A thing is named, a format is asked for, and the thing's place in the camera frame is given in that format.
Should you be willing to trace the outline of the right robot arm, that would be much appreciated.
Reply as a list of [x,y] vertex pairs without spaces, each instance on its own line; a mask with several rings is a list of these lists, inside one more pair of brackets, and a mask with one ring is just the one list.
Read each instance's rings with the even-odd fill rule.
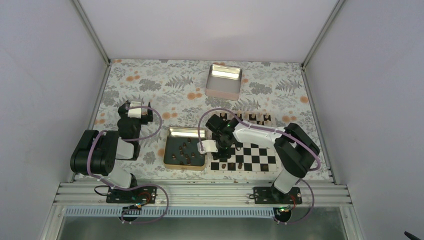
[[320,149],[296,123],[286,127],[270,127],[241,120],[234,116],[223,120],[212,115],[206,127],[214,134],[212,140],[200,140],[197,148],[200,154],[213,153],[225,157],[235,143],[255,144],[274,150],[283,166],[282,171],[271,184],[271,198],[278,204],[290,197],[290,190],[308,172],[321,166]]

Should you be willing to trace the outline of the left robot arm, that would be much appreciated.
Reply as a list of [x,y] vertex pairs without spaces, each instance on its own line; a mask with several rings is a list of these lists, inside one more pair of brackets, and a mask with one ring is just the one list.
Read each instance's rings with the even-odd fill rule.
[[153,122],[153,109],[138,101],[126,101],[118,108],[117,130],[85,130],[70,157],[76,174],[93,177],[131,203],[139,197],[136,177],[116,165],[116,161],[135,161],[141,151],[143,125]]

